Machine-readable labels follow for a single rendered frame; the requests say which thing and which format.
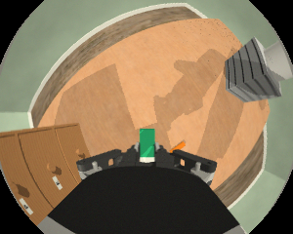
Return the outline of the brown wooden chest of drawers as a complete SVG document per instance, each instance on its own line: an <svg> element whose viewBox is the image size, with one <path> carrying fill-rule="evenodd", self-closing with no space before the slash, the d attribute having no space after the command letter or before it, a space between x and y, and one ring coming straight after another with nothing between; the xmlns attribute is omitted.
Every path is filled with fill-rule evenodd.
<svg viewBox="0 0 293 234"><path fill-rule="evenodd" d="M54 132L54 136L55 136L55 139L56 139L56 143L57 143L57 146L58 146L58 149L59 149L59 151L60 151L60 153L61 153L61 156L62 156L62 158L63 158L63 162L64 162L64 164L65 164L65 166L66 166L66 168L67 168L69 174L71 175L73 181L75 182L76 185L78 185L77 182L75 181L73 175L71 174L71 172L70 172L70 170L69 170L69 168L68 168L66 162L65 162L65 159L64 159L63 154L62 154L62 152L61 152L61 149L60 149L60 146L59 146L59 143L58 143L58 140L57 140L56 132L55 132L55 129L64 128L64 127L71 127L71 126L79 126L79 129L80 129L80 125L79 125L79 123L72 123L72 124L63 124L63 125L47 126L47 127L39 127L39 128L31 128L31 129L23 129L23 130L15 130L15 131L8 131L8 132L1 132L1 133L0 133L0 138L1 138L1 137L12 137L12 136L16 136L16 140L17 140L17 144L18 144L18 149L19 149L20 156L21 156L21 160L22 160L22 162L23 162L23 165L24 165L24 167L25 167L25 170L26 170L26 172L27 172L27 174L28 174L28 176L29 176L29 178L30 178L32 184L34 185L35 189L37 190L37 192L39 193L39 195L41 196L41 198L43 199L43 201L47 204L47 206L48 206L51 210L53 210L54 207L50 206L49 203L46 201L46 199L43 197L43 195L41 194L41 192L40 192L39 189L37 188L36 184L34 183L32 177L31 177L31 175L30 175L30 173L29 173L29 171L28 171L28 168L27 168L27 166L26 166L26 164L25 164L25 161L24 161L23 156L22 156L22 153L21 153L21 147L20 147L20 143L19 143L19 138L18 138L18 136L21 135L21 134L26 134L26 133L34 133L34 132L41 132L41 131L53 130L53 132ZM80 129L80 133L81 133L81 135L82 135L81 129ZM84 140L83 135L82 135L82 138L83 138L83 141L84 141L84 143L85 143L85 140ZM86 143L85 143L85 146L86 146ZM87 146L86 146L86 149L87 149L87 151L88 151ZM91 157L89 151L88 151L88 154L89 154L89 156Z"/></svg>

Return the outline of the brown wooden drawer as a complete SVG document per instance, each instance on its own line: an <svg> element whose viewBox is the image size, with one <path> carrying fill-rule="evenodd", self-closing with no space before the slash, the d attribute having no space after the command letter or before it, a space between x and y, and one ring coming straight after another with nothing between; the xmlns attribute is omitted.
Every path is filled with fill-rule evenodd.
<svg viewBox="0 0 293 234"><path fill-rule="evenodd" d="M55 129L57 140L66 164L77 184L81 182L76 162L90 157L79 126ZM80 155L80 156L79 156Z"/></svg>
<svg viewBox="0 0 293 234"><path fill-rule="evenodd" d="M34 183L55 208L77 185L63 162L53 130L19 135L19 141Z"/></svg>
<svg viewBox="0 0 293 234"><path fill-rule="evenodd" d="M43 201L25 170L16 136L0 138L0 161L14 195L24 212L37 226L52 210Z"/></svg>

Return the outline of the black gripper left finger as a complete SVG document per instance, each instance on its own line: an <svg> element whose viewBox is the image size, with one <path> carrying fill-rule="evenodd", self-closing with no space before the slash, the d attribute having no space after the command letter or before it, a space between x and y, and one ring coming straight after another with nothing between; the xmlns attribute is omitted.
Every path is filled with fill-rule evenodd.
<svg viewBox="0 0 293 234"><path fill-rule="evenodd" d="M78 160L76 162L76 165L81 180L83 180L85 177L97 171L102 171L104 169L110 169L114 167L136 166L136 162L140 162L140 158L141 146L139 142L136 142L136 145L133 144L131 148L127 149L126 152L121 152L120 149L113 149L99 155ZM112 165L108 164L108 161L110 159L113 159Z"/></svg>

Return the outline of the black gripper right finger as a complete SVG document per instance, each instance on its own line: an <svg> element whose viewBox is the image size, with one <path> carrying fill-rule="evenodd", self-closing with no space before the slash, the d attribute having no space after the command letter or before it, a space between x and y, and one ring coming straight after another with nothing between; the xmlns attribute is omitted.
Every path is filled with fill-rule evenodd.
<svg viewBox="0 0 293 234"><path fill-rule="evenodd" d="M181 159L185 161L184 166L181 165ZM154 143L154 162L156 162L156 167L168 169L174 169L174 167L177 167L181 170L197 175L201 177L201 179L204 180L209 186L212 183L218 164L215 161L185 152L180 149L174 149L172 150L172 153L167 152L163 145L159 145L158 142Z"/></svg>

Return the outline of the green and white eraser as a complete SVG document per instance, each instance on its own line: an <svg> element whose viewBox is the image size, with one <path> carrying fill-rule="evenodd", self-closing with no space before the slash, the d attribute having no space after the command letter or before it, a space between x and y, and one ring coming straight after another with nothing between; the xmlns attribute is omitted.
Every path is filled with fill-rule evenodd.
<svg viewBox="0 0 293 234"><path fill-rule="evenodd" d="M154 162L155 129L140 129L140 162Z"/></svg>

